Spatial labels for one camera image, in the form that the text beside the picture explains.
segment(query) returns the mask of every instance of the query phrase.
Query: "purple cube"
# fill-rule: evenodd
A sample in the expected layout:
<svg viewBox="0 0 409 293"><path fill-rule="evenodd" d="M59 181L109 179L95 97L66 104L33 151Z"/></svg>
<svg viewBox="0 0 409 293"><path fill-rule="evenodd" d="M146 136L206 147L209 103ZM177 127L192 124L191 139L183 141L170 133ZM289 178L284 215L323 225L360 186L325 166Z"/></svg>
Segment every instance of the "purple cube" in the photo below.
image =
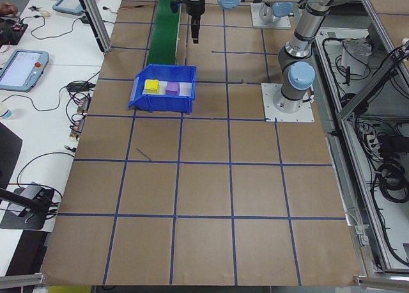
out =
<svg viewBox="0 0 409 293"><path fill-rule="evenodd" d="M168 82L166 85L166 95L178 96L180 87L178 82Z"/></svg>

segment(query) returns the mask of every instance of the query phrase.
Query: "white table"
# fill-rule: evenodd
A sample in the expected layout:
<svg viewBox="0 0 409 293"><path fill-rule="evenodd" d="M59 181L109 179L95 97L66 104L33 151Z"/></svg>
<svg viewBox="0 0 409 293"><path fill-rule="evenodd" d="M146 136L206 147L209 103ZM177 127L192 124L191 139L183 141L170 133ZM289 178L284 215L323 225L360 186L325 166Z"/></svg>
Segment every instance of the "white table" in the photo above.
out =
<svg viewBox="0 0 409 293"><path fill-rule="evenodd" d="M39 37L58 35L71 29L72 21L79 16L58 13L52 9L56 0L30 0L27 7L35 5L42 7L42 10L50 12L50 17L46 18L46 25L35 32ZM103 6L116 11L121 0L97 0L98 8L102 18L111 22L115 21L116 15L103 10ZM21 11L21 17L38 15L27 8ZM18 93L26 95L34 100L40 109L48 109L57 105L58 91L61 87L71 81L86 81L100 70L104 55L100 52L96 40L89 25L77 21L74 31L60 38L37 40L30 35L30 31L41 25L42 18L26 19L29 24L28 31L16 46L11 46L6 53L0 54L0 64L5 63L14 49L30 49L47 51L50 54L50 61L45 68L44 75L41 76L36 86L28 93ZM112 24L105 25L108 33L112 33ZM16 92L0 91L0 100ZM13 177L10 182L15 182L18 172L31 159L37 155L48 152L69 152L64 145L76 147L76 141L70 141L70 122L66 117L65 106L69 100L66 90L61 92L61 105L54 111L37 112L33 109L28 99L12 97L5 104L12 110L13 115L9 120L1 122L11 131L23 139L23 146L17 162ZM71 102L68 112L74 114L77 106ZM32 181L55 187L63 193L68 174L73 159L67 155L48 155L36 160L22 174L20 181L30 183ZM60 201L59 195L54 195L54 201ZM0 204L0 208L5 209L7 203ZM43 231L51 232L54 227L54 219L46 221ZM4 276L11 262L12 256L19 242L22 230L2 230L0 229L0 276Z"/></svg>

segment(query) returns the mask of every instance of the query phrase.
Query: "person's hand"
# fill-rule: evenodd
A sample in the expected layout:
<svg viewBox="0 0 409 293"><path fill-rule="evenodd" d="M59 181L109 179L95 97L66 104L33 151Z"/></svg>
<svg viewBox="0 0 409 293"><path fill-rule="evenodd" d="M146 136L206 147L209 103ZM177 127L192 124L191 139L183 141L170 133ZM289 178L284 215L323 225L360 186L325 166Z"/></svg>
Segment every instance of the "person's hand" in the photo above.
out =
<svg viewBox="0 0 409 293"><path fill-rule="evenodd" d="M10 2L3 2L0 7L0 17L3 17L5 15L13 15L15 17L15 14L18 11L19 10L14 4Z"/></svg>

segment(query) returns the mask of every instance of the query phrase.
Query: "green conveyor belt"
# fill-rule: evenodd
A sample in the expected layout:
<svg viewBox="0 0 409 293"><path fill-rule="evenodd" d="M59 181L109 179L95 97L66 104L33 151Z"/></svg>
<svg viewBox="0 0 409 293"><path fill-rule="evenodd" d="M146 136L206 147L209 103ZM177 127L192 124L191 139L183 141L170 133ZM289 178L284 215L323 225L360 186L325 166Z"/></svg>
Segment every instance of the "green conveyor belt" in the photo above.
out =
<svg viewBox="0 0 409 293"><path fill-rule="evenodd" d="M175 65L180 10L173 13L170 0L158 0L147 64Z"/></svg>

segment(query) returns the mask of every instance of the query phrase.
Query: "grid of blue tape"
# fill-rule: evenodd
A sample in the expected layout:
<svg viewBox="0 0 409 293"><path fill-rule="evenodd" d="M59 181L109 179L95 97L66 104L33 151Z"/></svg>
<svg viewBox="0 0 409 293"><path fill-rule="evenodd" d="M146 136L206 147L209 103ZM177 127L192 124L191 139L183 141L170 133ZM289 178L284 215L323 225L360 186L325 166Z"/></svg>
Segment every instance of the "grid of blue tape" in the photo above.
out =
<svg viewBox="0 0 409 293"><path fill-rule="evenodd" d="M140 2L137 0L124 0L124 2ZM115 230L116 230L116 223L118 218L172 218L173 219L173 225L172 225L172 237L171 237L171 263L170 263L170 273L169 273L169 284L173 284L173 271L174 271L174 248L175 248L175 235L176 235L176 225L177 222L176 220L178 218L181 219L230 219L231 220L231 231L232 231L232 250L233 250L233 271L234 271L234 282L235 285L239 285L238 283L238 276L237 276L237 263L236 263L236 236L235 236L235 220L236 219L277 219L277 220L286 220L288 221L289 224L289 231L290 231L290 236L291 236L291 244L292 244L292 249L293 249L293 257L294 257L294 263L295 263L295 268L296 268L296 273L297 273L297 280L298 284L302 285L302 280L301 280L301 275L300 275L300 268L298 266L298 260L297 260L297 249L295 246L295 240L294 240L294 234L293 234L293 226L292 226L292 221L294 220L299 220L299 221L319 221L319 220L333 220L333 221L340 221L340 220L345 220L345 218L337 218L337 217L295 217L291 216L290 213L290 208L289 208L289 201L288 201L288 194L287 194L287 189L286 189L286 179L285 179L285 174L284 174L284 168L286 166L332 166L331 164L304 164L304 163L283 163L282 161L282 155L281 155L281 144L280 144L280 139L279 139L279 127L277 122L272 124L272 132L275 131L276 139L277 139L277 148L278 148L278 153L279 153L279 162L278 163L253 163L253 162L233 162L231 159L231 133L230 133L230 121L264 121L264 119L245 119L245 118L230 118L230 112L229 112L229 85L230 84L241 84L241 83L236 83L236 82L229 82L228 81L228 63L227 63L227 54L233 53L233 54L258 54L258 55L264 55L265 57L265 65L266 65L266 72L268 79L270 78L268 74L268 55L277 55L277 53L267 53L266 52L266 45L265 45L265 38L264 38L264 31L261 30L262 34L262 41L263 41L263 48L264 48L264 53L258 53L258 52L228 52L226 49L226 28L227 27L237 27L237 28L243 28L242 26L227 26L226 25L226 18L225 18L225 12L223 12L223 25L220 27L223 27L224 29L224 50L223 51L214 51L217 53L224 54L224 61L225 61L225 72L226 72L226 82L211 82L211 81L198 81L198 83L222 83L226 85L226 97L227 97L227 118L206 118L206 117L188 117L185 116L184 114L181 114L181 116L170 116L170 117L163 117L163 116L144 116L143 114L139 115L139 112L135 109L132 115L92 115L89 114L88 116L96 116L96 117L125 117L125 118L131 118L132 119L132 126L130 130L130 137L128 140L128 147L127 147L127 153L125 159L75 159L76 162L88 162L88 161L98 161L98 162L123 162L124 167L123 167L123 173L121 177L121 184L120 184L120 190L118 193L118 199L116 203L116 210L115 213L59 213L59 216L89 216L89 217L113 217L114 218L114 223L112 226L112 234L111 234L111 240L110 240L110 245L109 245L109 250L107 254L107 261L105 265L105 273L104 273L104 279L103 279L103 284L105 285L107 282L107 277L109 274L109 264L111 260L111 253L112 253L112 248L114 244L114 239L115 239ZM153 16L151 22L117 22L117 23L124 23L124 24L150 24L150 33L148 37L148 42L146 44L146 48L131 48L131 47L119 47L119 46L114 46L119 49L129 49L129 50L143 50L145 51L144 54L144 62L146 61L146 56L149 51L149 40L150 40L150 34L151 34L151 29L153 25ZM189 27L189 20L185 24L181 24L182 26L187 26ZM133 79L116 79L116 78L100 78L99 80L106 80L106 81L133 81ZM129 152L130 152L130 146L131 146L131 141L132 141L132 135L134 129L137 129L137 118L149 118L149 119L178 119L180 120L180 133L179 133L179 143L178 143L178 160L177 161L152 161L152 160L130 160L128 159L129 157ZM182 144L182 132L183 132L183 121L185 119L193 119L193 120L225 120L228 123L228 150L229 150L229 162L188 162L188 161L181 161L180 156L181 156L181 144ZM124 214L124 213L119 213L120 209L120 201L121 201L121 194L122 194L122 189L123 189L123 183L125 180L125 173L127 170L127 164L130 162L149 162L149 163L171 163L171 164L176 164L177 165L177 170L176 170L176 186L175 186L175 194L174 194L174 207L173 207L173 214ZM177 213L177 205L178 205L178 187L179 187L179 172L180 172L180 164L225 164L229 166L229 182L230 182L230 202L231 202L231 215L230 216L199 216L199 215L179 215ZM287 209L287 216L236 216L234 213L234 202L233 202L233 178L232 178L232 166L234 165L251 165L251 166L279 166L281 169L281 175L282 175L282 184L284 187L284 197L285 197L285 202L286 202L286 209Z"/></svg>

